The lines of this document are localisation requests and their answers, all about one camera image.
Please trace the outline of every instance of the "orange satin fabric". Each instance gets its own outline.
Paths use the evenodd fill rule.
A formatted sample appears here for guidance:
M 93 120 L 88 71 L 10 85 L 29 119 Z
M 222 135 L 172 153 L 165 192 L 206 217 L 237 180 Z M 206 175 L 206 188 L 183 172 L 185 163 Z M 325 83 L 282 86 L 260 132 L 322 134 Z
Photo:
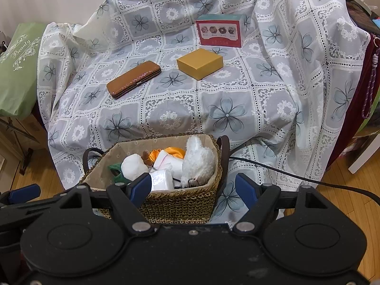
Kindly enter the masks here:
M 174 157 L 184 159 L 185 157 L 185 150 L 177 147 L 167 147 L 164 149 L 164 151 L 168 154 L 171 154 Z M 152 152 L 149 153 L 148 159 L 152 161 L 153 163 L 157 159 L 158 154 L 160 154 L 161 149 L 154 149 Z

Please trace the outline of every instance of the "black cable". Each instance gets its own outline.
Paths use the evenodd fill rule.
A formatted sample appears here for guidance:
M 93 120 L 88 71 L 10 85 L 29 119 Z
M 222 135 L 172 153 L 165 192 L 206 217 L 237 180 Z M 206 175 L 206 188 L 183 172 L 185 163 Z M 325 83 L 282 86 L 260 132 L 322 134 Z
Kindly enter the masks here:
M 330 184 L 330 183 L 320 182 L 320 181 L 317 181 L 317 180 L 312 180 L 312 179 L 305 178 L 305 177 L 300 177 L 300 176 L 297 176 L 297 175 L 290 174 L 290 173 L 288 173 L 286 171 L 283 171 L 283 170 L 280 170 L 280 169 L 277 169 L 277 168 L 273 168 L 273 167 L 265 165 L 265 164 L 261 164 L 259 162 L 248 160 L 246 158 L 240 158 L 240 157 L 229 157 L 229 158 L 231 158 L 233 160 L 244 161 L 244 162 L 252 163 L 252 164 L 255 164 L 255 165 L 258 165 L 258 166 L 262 166 L 262 167 L 265 167 L 265 168 L 268 168 L 268 169 L 280 172 L 281 174 L 284 174 L 284 175 L 287 175 L 287 176 L 290 176 L 290 177 L 293 177 L 293 178 L 297 178 L 297 179 L 300 179 L 300 180 L 303 180 L 303 181 L 312 182 L 312 183 L 316 183 L 316 184 L 320 184 L 320 185 L 324 185 L 324 186 L 330 186 L 330 187 L 334 187 L 334 188 L 341 188 L 343 190 L 348 190 L 348 191 L 356 192 L 356 193 L 359 193 L 359 194 L 363 194 L 363 195 L 369 197 L 370 199 L 372 199 L 375 203 L 377 203 L 380 206 L 380 197 L 379 196 L 377 196 L 374 193 L 371 193 L 370 191 L 362 190 L 361 188 L 356 188 L 356 187 L 351 187 L 351 186 L 345 186 L 345 185 Z

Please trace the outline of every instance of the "silver screw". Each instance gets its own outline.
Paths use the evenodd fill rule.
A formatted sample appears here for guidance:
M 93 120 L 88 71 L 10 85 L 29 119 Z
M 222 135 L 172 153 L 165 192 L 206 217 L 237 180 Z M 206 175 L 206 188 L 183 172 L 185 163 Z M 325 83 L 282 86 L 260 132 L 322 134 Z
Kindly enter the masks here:
M 238 231 L 243 231 L 243 232 L 247 232 L 247 231 L 251 231 L 255 229 L 255 225 L 252 224 L 251 222 L 240 222 L 240 223 L 237 223 L 235 226 Z
M 151 225 L 147 222 L 136 222 L 132 225 L 132 229 L 134 231 L 139 231 L 139 232 L 147 231 L 150 228 L 151 228 Z
M 195 229 L 189 230 L 190 236 L 196 236 L 197 234 L 199 234 L 198 230 L 195 230 Z

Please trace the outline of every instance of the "gold cardboard box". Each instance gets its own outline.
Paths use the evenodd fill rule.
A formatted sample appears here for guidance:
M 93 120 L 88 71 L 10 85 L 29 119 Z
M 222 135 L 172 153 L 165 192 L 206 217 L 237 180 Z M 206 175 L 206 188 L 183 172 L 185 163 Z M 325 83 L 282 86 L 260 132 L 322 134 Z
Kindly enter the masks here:
M 178 69 L 201 80 L 223 67 L 223 57 L 206 49 L 199 48 L 177 59 Z

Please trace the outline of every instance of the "basket handle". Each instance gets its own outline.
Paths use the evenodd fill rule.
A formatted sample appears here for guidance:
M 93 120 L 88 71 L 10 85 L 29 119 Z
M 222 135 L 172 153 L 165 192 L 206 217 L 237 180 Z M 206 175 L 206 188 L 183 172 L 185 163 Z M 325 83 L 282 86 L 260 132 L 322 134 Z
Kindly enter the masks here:
M 100 155 L 104 155 L 104 151 L 98 149 L 98 148 L 88 148 L 84 153 L 83 153 L 83 158 L 82 158 L 82 165 L 83 165 L 83 171 L 86 174 L 90 169 L 89 169 L 89 153 L 91 151 L 95 151 L 99 153 Z
M 220 158 L 220 165 L 222 166 L 222 177 L 220 178 L 220 182 L 217 190 L 217 197 L 219 198 L 220 193 L 223 192 L 224 187 L 226 186 L 226 176 L 228 172 L 228 160 L 229 160 L 229 138 L 226 135 L 219 137 L 216 141 L 221 152 L 222 157 Z

